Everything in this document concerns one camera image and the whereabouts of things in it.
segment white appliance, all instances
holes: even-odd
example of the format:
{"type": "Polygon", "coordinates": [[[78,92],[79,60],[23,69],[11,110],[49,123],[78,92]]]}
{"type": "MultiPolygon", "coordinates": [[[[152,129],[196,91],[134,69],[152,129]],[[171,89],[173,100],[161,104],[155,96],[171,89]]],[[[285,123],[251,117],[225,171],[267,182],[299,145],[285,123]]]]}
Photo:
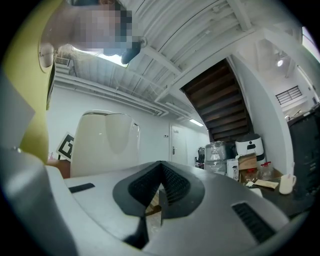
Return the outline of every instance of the white appliance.
{"type": "Polygon", "coordinates": [[[235,141],[235,147],[238,155],[255,153],[258,167],[266,162],[266,156],[261,137],[256,133],[246,134],[238,138],[235,141]]]}
{"type": "Polygon", "coordinates": [[[132,117],[106,110],[85,112],[78,124],[70,176],[108,173],[139,164],[140,128],[132,117]]]}

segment wooden stair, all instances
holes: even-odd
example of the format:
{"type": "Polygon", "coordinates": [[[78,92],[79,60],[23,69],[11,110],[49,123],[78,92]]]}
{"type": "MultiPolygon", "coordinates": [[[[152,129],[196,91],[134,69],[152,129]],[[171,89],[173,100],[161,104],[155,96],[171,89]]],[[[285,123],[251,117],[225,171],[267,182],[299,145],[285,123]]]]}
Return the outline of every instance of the wooden stair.
{"type": "Polygon", "coordinates": [[[210,141],[233,142],[253,132],[238,82],[226,60],[182,87],[205,123],[210,141]]]}

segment person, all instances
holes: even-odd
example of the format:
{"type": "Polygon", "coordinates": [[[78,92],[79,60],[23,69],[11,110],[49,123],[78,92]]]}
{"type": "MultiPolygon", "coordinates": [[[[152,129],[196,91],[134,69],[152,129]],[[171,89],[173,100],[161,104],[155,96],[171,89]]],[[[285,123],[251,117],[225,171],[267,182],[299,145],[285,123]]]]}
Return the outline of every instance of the person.
{"type": "Polygon", "coordinates": [[[130,12],[116,0],[43,0],[4,55],[1,66],[6,79],[34,111],[19,147],[59,168],[64,178],[70,176],[70,163],[48,162],[46,109],[53,87],[54,52],[69,44],[82,51],[104,49],[111,55],[120,51],[129,62],[140,51],[139,39],[132,40],[132,47],[127,44],[131,22],[130,12]]]}

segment cardboard box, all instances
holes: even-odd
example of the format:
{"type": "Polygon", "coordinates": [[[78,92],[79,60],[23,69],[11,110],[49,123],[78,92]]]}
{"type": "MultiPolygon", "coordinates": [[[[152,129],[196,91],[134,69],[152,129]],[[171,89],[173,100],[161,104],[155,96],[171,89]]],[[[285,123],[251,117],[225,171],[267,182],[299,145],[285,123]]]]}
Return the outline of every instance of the cardboard box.
{"type": "Polygon", "coordinates": [[[231,179],[239,180],[239,161],[237,159],[228,159],[226,161],[226,174],[231,179]]]}
{"type": "Polygon", "coordinates": [[[257,157],[255,153],[241,155],[238,158],[239,171],[247,170],[251,168],[257,168],[257,157]]]}

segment door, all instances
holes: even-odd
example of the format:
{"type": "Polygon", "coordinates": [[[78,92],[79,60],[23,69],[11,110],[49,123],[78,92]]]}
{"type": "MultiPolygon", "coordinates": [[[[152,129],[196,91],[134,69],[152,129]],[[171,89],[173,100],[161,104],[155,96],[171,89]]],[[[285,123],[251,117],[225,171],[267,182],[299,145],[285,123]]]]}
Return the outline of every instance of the door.
{"type": "Polygon", "coordinates": [[[171,161],[177,164],[187,165],[187,144],[184,129],[172,125],[171,138],[171,161]]]}

